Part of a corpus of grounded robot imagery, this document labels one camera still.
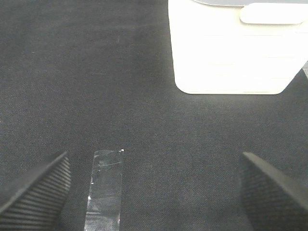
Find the white plastic container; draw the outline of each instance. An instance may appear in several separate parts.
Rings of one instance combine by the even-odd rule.
[[[200,1],[169,0],[175,82],[183,92],[277,94],[308,60],[308,0]]]

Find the black ribbed object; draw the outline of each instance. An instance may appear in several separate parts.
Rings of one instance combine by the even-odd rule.
[[[307,231],[308,188],[252,153],[241,159],[241,198],[255,231]]]
[[[0,192],[0,231],[51,230],[71,185],[66,153],[56,153]]]

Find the white box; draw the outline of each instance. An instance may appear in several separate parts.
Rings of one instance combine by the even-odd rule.
[[[169,0],[176,85],[191,94],[282,92],[308,60],[307,19],[308,4]]]

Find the white drawer unit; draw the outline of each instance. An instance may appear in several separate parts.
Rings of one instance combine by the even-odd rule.
[[[190,94],[277,94],[308,60],[308,0],[169,0],[175,82]]]

